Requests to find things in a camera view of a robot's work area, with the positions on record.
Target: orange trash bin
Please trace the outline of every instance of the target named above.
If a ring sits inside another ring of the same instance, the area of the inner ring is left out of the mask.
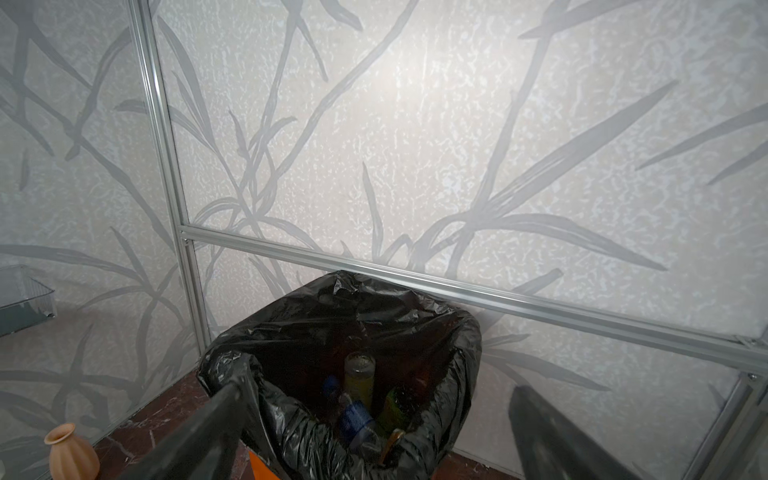
[[[253,478],[255,478],[255,480],[280,480],[266,467],[266,465],[264,465],[261,458],[251,452],[250,449],[248,449],[248,456],[250,457],[250,467],[253,470]]]

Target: plastic bottle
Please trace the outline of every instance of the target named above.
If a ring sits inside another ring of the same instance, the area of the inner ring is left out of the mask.
[[[397,442],[400,441],[400,439],[406,434],[404,430],[401,429],[394,429],[392,431],[392,434],[389,436],[389,440],[386,441],[386,445],[384,445],[384,449],[382,450],[382,454],[379,457],[379,465],[385,465],[386,464],[386,458],[387,455],[392,451],[392,449],[395,448],[395,445],[397,445]]]
[[[333,375],[323,383],[323,395],[329,401],[329,420],[338,422],[339,434],[349,451],[366,462],[378,462],[383,442],[373,430],[373,417],[366,406],[342,391],[339,379]]]
[[[419,404],[411,389],[397,386],[389,390],[384,399],[384,409],[376,417],[376,433],[388,438],[396,429],[407,429],[418,410]]]
[[[344,391],[360,400],[368,410],[373,398],[373,375],[376,359],[362,352],[350,353],[344,359]]]

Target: blue plastic bottle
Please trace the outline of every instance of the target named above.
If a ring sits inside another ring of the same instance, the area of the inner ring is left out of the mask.
[[[323,383],[323,395],[328,399],[329,419],[338,422],[341,439],[349,446],[349,451],[367,462],[377,463],[383,445],[373,431],[375,423],[366,406],[342,391],[339,379],[333,375]]]

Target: green bottle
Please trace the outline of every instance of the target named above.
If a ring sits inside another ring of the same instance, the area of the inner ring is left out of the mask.
[[[401,386],[389,390],[384,399],[384,409],[376,417],[376,433],[387,439],[395,429],[407,429],[418,410],[419,405],[409,390]]]

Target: blue bottle cap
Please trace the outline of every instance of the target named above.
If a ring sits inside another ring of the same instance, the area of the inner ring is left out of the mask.
[[[336,390],[341,390],[341,382],[334,375],[328,375],[326,381],[323,382],[323,396],[329,399]]]

